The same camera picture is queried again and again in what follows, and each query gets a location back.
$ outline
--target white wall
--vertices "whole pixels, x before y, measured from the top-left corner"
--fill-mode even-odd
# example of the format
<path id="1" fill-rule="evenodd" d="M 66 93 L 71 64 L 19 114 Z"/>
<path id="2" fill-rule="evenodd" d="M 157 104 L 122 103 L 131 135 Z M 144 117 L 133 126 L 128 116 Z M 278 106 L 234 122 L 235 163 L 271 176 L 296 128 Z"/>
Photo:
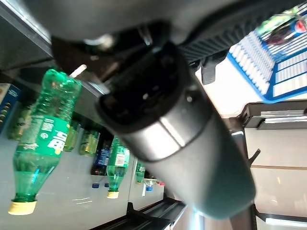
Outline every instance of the white wall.
<path id="1" fill-rule="evenodd" d="M 251 168 L 258 211 L 307 217 L 307 129 L 245 133 L 248 156 L 261 150 Z"/>
<path id="2" fill-rule="evenodd" d="M 128 168 L 119 188 L 118 199 L 108 199 L 107 188 L 103 184 L 99 189 L 92 189 L 90 168 L 93 158 L 79 155 L 77 145 L 72 152 L 63 153 L 59 165 L 37 195 L 34 213 L 27 216 L 9 215 L 8 209 L 15 195 L 12 157 L 17 142 L 6 138 L 8 123 L 0 134 L 1 230 L 88 230 L 126 214 L 134 168 Z M 137 201 L 138 196 L 142 198 L 134 193 L 133 190 L 133 201 Z M 137 207 L 145 207 L 163 198 L 163 192 L 159 189 L 152 196 L 154 194 L 156 196 L 151 199 L 142 198 Z"/>
<path id="3" fill-rule="evenodd" d="M 253 165 L 307 167 L 307 129 L 246 128 L 245 135 L 249 157 L 261 150 Z"/>
<path id="4" fill-rule="evenodd" d="M 307 228 L 302 227 L 285 227 L 285 226 L 276 226 L 269 225 L 262 221 L 260 218 L 256 217 L 257 228 L 258 230 L 307 230 Z"/>

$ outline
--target bottle cap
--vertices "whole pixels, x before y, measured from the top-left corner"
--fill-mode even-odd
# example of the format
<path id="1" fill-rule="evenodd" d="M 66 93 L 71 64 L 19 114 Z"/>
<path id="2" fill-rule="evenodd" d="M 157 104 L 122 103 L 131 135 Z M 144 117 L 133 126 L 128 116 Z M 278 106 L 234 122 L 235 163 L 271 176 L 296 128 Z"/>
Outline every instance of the bottle cap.
<path id="1" fill-rule="evenodd" d="M 99 184 L 98 183 L 93 183 L 92 184 L 92 188 L 99 188 Z"/>
<path id="2" fill-rule="evenodd" d="M 36 201 L 33 202 L 12 202 L 9 209 L 11 215 L 28 215 L 34 212 Z"/>
<path id="3" fill-rule="evenodd" d="M 147 192 L 152 192 L 153 191 L 153 187 L 151 187 L 151 186 L 146 187 L 146 191 Z"/>
<path id="4" fill-rule="evenodd" d="M 119 194 L 119 192 L 110 192 L 110 191 L 108 191 L 107 192 L 107 198 L 109 198 L 109 199 L 117 199 L 118 198 L 118 194 Z"/>

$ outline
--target soda bottle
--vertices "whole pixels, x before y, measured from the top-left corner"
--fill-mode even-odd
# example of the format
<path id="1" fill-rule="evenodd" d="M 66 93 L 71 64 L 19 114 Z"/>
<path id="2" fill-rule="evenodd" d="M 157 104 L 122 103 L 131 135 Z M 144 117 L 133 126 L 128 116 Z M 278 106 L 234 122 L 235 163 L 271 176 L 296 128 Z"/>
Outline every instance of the soda bottle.
<path id="1" fill-rule="evenodd" d="M 302 20 L 293 18 L 281 24 L 271 32 L 270 36 L 265 40 L 266 44 L 275 46 L 284 45 L 302 35 L 307 31 L 305 27 L 307 14 L 302 17 Z"/>
<path id="2" fill-rule="evenodd" d="M 96 157 L 91 168 L 92 188 L 99 188 L 100 182 L 107 175 L 106 168 L 109 161 L 111 140 L 104 140 L 97 148 Z"/>
<path id="3" fill-rule="evenodd" d="M 145 175 L 145 166 L 138 161 L 136 165 L 136 184 L 142 184 L 144 180 L 144 175 Z"/>
<path id="4" fill-rule="evenodd" d="M 69 127 L 69 132 L 64 145 L 65 152 L 71 152 L 76 145 L 78 134 L 80 131 L 80 124 L 76 121 L 72 121 Z"/>
<path id="5" fill-rule="evenodd" d="M 79 154 L 85 156 L 94 156 L 96 153 L 100 133 L 95 130 L 84 130 Z"/>
<path id="6" fill-rule="evenodd" d="M 114 137 L 109 163 L 106 169 L 109 180 L 109 191 L 107 197 L 110 199 L 118 198 L 118 188 L 127 172 L 129 156 L 129 149 L 126 148 L 117 137 Z"/>
<path id="7" fill-rule="evenodd" d="M 146 185 L 146 191 L 152 192 L 154 189 L 153 185 L 156 184 L 157 179 L 150 175 L 150 173 L 146 170 L 144 176 L 144 184 Z"/>
<path id="8" fill-rule="evenodd" d="M 13 121 L 11 128 L 9 129 L 8 138 L 19 141 L 24 133 L 24 130 L 29 128 L 31 124 L 31 110 L 33 103 L 28 103 L 23 106 L 20 113 Z"/>
<path id="9" fill-rule="evenodd" d="M 59 163 L 73 108 L 81 92 L 79 81 L 49 69 L 32 110 L 32 121 L 13 157 L 16 195 L 9 213 L 34 211 L 36 194 Z"/>

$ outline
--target bottle label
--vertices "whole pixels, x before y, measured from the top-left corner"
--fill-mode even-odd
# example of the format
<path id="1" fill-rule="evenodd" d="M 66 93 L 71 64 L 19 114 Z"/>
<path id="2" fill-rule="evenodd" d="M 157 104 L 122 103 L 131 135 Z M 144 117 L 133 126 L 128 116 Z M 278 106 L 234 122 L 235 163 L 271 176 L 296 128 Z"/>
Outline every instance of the bottle label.
<path id="1" fill-rule="evenodd" d="M 137 163 L 137 165 L 136 165 L 136 171 L 137 171 L 137 172 L 141 172 L 141 173 L 145 172 L 145 167 L 143 166 L 142 163 L 140 163 L 140 162 Z"/>
<path id="2" fill-rule="evenodd" d="M 101 152 L 99 152 L 97 155 L 96 165 L 99 166 L 107 165 L 109 162 L 109 155 L 110 155 L 110 150 L 108 149 L 101 150 Z"/>
<path id="3" fill-rule="evenodd" d="M 129 164 L 129 156 L 130 151 L 129 149 L 118 146 L 117 152 L 113 152 L 109 158 L 109 164 L 110 166 L 119 166 L 119 167 L 128 167 Z"/>
<path id="4" fill-rule="evenodd" d="M 32 116 L 31 125 L 17 146 L 17 151 L 61 156 L 69 123 L 53 116 Z"/>

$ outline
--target cardboard box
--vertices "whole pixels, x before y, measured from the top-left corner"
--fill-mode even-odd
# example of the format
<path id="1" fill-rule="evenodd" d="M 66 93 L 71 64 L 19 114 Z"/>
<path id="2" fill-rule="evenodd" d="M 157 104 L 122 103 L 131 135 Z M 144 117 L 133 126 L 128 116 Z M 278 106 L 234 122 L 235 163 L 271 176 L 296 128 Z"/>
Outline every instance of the cardboard box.
<path id="1" fill-rule="evenodd" d="M 20 89 L 9 83 L 0 83 L 0 133 L 12 108 L 18 100 Z"/>

